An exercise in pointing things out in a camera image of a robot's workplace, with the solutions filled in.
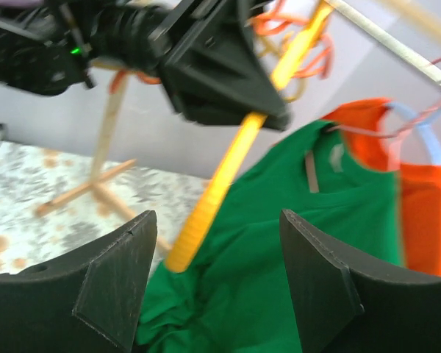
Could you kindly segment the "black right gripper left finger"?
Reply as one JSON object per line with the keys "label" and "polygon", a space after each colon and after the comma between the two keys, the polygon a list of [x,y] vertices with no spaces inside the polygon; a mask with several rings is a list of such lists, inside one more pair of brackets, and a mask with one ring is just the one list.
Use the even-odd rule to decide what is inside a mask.
{"label": "black right gripper left finger", "polygon": [[0,274],[0,352],[130,352],[157,240],[145,211],[18,274]]}

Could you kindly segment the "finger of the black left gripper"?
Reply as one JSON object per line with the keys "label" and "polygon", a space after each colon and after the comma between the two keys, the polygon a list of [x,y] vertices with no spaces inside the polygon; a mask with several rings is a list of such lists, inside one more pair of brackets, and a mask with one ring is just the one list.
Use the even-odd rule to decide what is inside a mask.
{"label": "finger of the black left gripper", "polygon": [[251,20],[267,1],[181,1],[157,28],[158,74],[188,121],[234,126],[250,112],[284,131],[290,113],[254,51]]}

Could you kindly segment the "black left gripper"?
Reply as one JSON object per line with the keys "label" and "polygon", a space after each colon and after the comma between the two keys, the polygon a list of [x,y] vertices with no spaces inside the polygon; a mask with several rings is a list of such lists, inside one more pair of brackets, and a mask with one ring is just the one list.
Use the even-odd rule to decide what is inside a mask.
{"label": "black left gripper", "polygon": [[0,5],[0,83],[41,96],[78,83],[93,88],[96,60],[156,76],[148,37],[169,12],[130,1]]}

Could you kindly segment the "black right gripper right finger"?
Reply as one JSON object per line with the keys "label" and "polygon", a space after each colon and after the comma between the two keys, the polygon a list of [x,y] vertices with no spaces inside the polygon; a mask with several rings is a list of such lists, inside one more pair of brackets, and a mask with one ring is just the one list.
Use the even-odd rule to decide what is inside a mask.
{"label": "black right gripper right finger", "polygon": [[441,277],[380,260],[291,210],[279,226],[304,352],[441,352]]}

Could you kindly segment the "orange plastic hanger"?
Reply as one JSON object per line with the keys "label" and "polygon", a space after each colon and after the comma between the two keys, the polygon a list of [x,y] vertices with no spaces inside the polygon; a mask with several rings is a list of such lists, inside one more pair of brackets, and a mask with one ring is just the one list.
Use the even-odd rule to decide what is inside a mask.
{"label": "orange plastic hanger", "polygon": [[[200,59],[201,68],[197,71],[189,66],[176,68],[171,66],[167,78],[171,79],[171,89],[180,78],[184,84],[189,78],[197,79],[207,89],[220,90],[221,86],[231,87],[236,84],[245,93],[248,86],[262,87],[261,79],[272,83],[275,89],[284,89],[291,79],[307,78],[321,73],[328,74],[333,43],[323,32],[332,12],[332,7],[325,1],[320,1],[309,21],[280,13],[282,1],[263,15],[247,19],[245,14],[236,10],[237,19],[224,17],[202,32],[202,35],[213,34],[217,40],[225,40],[207,48],[194,45],[194,53],[188,57]],[[262,40],[267,36],[278,34],[287,26],[295,24],[304,28],[290,42],[284,45],[284,52],[279,52],[279,61],[272,76],[269,77],[257,60],[254,53],[253,40],[258,35]]]}

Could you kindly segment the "dark yellow plastic hanger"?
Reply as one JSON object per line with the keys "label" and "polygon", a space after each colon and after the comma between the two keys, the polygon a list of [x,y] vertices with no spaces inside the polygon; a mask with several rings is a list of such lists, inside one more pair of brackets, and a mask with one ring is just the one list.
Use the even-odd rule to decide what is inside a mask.
{"label": "dark yellow plastic hanger", "polygon": [[[326,1],[318,2],[311,20],[301,31],[308,30],[312,37],[309,49],[317,42],[331,12],[332,6]],[[173,248],[168,252],[165,267],[169,271],[181,273],[191,264],[265,119],[266,116],[259,113],[249,113],[244,118],[206,190],[187,218]]]}

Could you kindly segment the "green t shirt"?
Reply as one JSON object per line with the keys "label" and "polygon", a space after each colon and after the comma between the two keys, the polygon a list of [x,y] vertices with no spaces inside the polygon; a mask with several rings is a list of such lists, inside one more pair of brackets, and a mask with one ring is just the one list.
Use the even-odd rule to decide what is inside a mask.
{"label": "green t shirt", "polygon": [[297,130],[231,186],[185,272],[156,269],[136,343],[145,352],[299,352],[281,211],[401,265],[396,186],[393,173],[358,163],[325,121]]}

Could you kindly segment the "pink hanger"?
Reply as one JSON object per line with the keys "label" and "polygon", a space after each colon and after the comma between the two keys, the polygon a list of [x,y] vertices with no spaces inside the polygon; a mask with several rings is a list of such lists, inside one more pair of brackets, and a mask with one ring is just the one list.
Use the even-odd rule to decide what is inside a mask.
{"label": "pink hanger", "polygon": [[372,168],[384,166],[386,171],[441,171],[441,165],[407,165],[401,161],[401,145],[415,127],[441,107],[441,100],[426,110],[416,112],[411,121],[403,121],[384,105],[392,99],[365,99],[338,107],[323,117],[323,134],[341,131],[349,146],[356,146],[356,155]]}

